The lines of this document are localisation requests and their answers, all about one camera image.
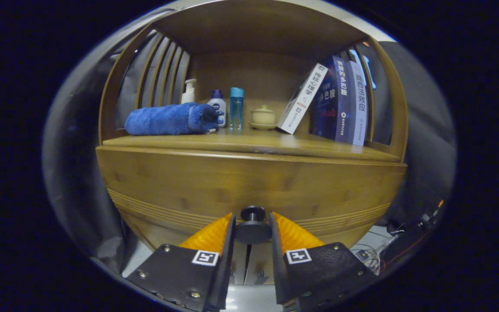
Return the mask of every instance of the saucer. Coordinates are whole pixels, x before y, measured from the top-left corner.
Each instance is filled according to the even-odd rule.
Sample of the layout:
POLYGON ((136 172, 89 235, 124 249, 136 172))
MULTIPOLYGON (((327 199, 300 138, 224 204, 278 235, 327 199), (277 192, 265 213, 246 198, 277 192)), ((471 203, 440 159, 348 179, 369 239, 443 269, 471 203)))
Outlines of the saucer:
POLYGON ((256 128, 258 130, 270 130, 270 129, 275 129, 277 127, 276 124, 269 124, 269 123, 249 123, 252 128, 256 128))

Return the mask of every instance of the orange gripper pad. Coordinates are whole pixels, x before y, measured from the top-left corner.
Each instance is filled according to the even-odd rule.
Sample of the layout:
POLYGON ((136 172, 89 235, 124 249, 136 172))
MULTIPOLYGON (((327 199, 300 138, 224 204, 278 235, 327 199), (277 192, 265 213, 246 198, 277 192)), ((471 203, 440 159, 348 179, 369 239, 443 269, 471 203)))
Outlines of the orange gripper pad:
POLYGON ((222 245, 232 213, 221 217, 188 237, 180 247, 222 253, 222 245))
POLYGON ((297 225, 294 221, 290 221, 286 217, 283 217, 274 211, 273 215, 275 216, 279 228, 283 255, 286 253, 286 250, 314 248, 325 245, 325 243, 315 237, 315 235, 309 233, 303 227, 297 225))

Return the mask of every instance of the clear blue bottle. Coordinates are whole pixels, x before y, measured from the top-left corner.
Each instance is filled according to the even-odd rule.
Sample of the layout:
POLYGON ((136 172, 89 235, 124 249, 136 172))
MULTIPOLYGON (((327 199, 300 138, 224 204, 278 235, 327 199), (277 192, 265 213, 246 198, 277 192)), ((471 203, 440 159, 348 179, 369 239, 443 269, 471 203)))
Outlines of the clear blue bottle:
POLYGON ((230 88, 230 129, 242 129, 242 109, 244 107, 244 90, 230 88))

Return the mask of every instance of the blue towel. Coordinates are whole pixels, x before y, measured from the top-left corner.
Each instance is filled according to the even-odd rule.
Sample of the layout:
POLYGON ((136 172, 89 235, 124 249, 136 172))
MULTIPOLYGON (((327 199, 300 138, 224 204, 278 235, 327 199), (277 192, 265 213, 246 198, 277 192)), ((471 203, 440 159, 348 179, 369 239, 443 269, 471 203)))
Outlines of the blue towel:
POLYGON ((218 130, 218 114, 207 104, 145 107, 130 113, 124 128, 133 136, 208 133, 218 130))

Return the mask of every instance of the wooden cabinet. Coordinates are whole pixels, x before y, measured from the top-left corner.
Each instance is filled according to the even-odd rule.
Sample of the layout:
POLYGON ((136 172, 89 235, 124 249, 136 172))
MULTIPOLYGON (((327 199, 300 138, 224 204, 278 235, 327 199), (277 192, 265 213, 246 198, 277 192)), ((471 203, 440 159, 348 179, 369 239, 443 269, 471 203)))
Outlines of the wooden cabinet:
MULTIPOLYGON (((366 78, 371 86, 369 73, 366 78)), ((369 114, 374 98, 369 91, 369 114)), ((324 13, 276 0, 210 2, 155 20, 117 59, 101 99, 97 160, 113 203, 149 247, 179 244, 218 217, 260 205, 325 243, 353 245, 386 211, 404 177, 408 115, 402 84, 378 42, 324 13), (153 46, 130 111, 174 104, 184 80, 209 90, 245 90, 241 132, 129 136, 117 125, 121 86, 147 37, 153 46), (250 110, 277 116, 313 65, 355 43, 375 49, 390 81, 392 142, 365 146, 309 134, 309 112, 294 135, 251 130, 250 110)))

